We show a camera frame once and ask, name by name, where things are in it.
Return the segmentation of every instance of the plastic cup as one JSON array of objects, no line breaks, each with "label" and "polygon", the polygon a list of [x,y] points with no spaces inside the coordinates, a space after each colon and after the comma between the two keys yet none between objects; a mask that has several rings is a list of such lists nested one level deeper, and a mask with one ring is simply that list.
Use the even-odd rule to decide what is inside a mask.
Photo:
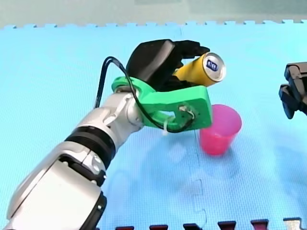
[{"label": "plastic cup", "polygon": [[213,122],[200,130],[202,150],[212,156],[223,155],[242,127],[240,115],[233,108],[222,104],[212,106]]}]

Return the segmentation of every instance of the green gripper mount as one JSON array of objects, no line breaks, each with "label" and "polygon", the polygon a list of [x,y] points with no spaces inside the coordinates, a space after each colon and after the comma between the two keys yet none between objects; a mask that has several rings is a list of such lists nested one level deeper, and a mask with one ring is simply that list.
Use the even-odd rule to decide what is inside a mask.
[{"label": "green gripper mount", "polygon": [[[184,126],[189,119],[189,114],[180,111],[180,106],[186,106],[195,115],[195,120],[186,130],[206,128],[212,124],[212,107],[205,86],[193,86],[170,92],[157,92],[139,79],[132,77],[130,79],[138,91],[140,103],[159,124],[163,125],[168,120],[167,126],[170,129],[178,129]],[[114,80],[112,84],[113,92],[121,86],[129,86],[125,77],[118,77]],[[175,117],[164,112],[174,112]],[[142,115],[142,119],[145,126],[156,127],[146,116]]]}]

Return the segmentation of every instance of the wire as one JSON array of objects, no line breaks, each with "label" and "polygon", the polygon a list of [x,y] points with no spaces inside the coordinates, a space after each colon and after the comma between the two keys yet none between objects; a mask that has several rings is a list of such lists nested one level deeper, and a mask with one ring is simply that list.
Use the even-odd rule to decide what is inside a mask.
[{"label": "wire", "polygon": [[[100,74],[100,80],[99,80],[99,85],[98,85],[98,91],[97,91],[97,97],[96,97],[96,102],[95,102],[95,108],[98,108],[100,106],[100,102],[101,102],[101,97],[102,97],[102,92],[103,92],[103,87],[104,87],[104,83],[105,83],[105,79],[106,79],[106,71],[108,66],[110,65],[110,63],[114,63],[124,74],[125,77],[128,81],[129,87],[131,89],[131,93],[133,95],[133,98],[136,102],[136,104],[138,105],[139,109],[141,110],[141,112],[144,114],[144,116],[150,121],[152,122],[156,127],[160,128],[160,129],[164,129],[163,124],[160,124],[159,122],[155,121],[144,109],[144,107],[142,106],[142,104],[140,103],[137,95],[136,95],[136,90],[133,86],[133,83],[131,81],[131,78],[129,76],[129,74],[127,73],[126,69],[124,68],[124,66],[121,64],[120,61],[118,61],[115,57],[107,57],[102,65],[101,68],[101,74]],[[193,120],[195,119],[195,115],[191,112],[191,111],[186,111],[191,118],[184,124],[183,127],[179,128],[179,129],[169,129],[168,127],[166,128],[167,131],[169,133],[180,133],[185,131],[193,122]]]}]

